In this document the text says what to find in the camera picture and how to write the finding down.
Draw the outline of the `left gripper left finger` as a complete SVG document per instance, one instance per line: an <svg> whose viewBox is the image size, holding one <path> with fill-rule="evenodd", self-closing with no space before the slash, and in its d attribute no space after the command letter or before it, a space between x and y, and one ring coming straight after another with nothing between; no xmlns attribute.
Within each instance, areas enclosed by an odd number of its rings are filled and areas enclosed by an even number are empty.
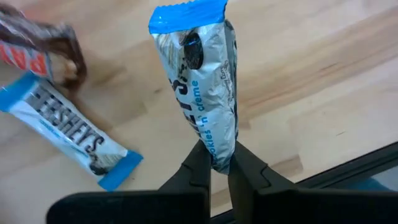
<svg viewBox="0 0 398 224"><path fill-rule="evenodd" d="M55 202L46 224L205 224L210 221L211 155L198 141L157 190L85 192Z"/></svg>

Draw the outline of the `white blue Hershey's bar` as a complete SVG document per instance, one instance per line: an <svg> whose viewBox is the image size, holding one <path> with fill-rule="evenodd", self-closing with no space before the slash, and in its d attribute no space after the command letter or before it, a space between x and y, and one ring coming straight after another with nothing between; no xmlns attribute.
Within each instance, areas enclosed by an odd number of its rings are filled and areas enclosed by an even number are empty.
<svg viewBox="0 0 398 224"><path fill-rule="evenodd" d="M48 139L107 191L117 189L143 160L85 118L50 82L31 72L0 89L0 110Z"/></svg>
<svg viewBox="0 0 398 224"><path fill-rule="evenodd" d="M238 136L236 33L227 3L157 6L148 25L183 115L221 174L229 174Z"/></svg>

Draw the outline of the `brown chocolate candy bar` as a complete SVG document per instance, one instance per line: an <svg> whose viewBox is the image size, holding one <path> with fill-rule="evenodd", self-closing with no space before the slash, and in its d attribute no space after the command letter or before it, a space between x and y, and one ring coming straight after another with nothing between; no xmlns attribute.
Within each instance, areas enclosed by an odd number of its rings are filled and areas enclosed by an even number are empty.
<svg viewBox="0 0 398 224"><path fill-rule="evenodd" d="M78 89L86 79L86 63L70 25L32 21L15 7L0 2L0 40L61 55L74 62L76 77L61 81L61 85L68 89Z"/></svg>

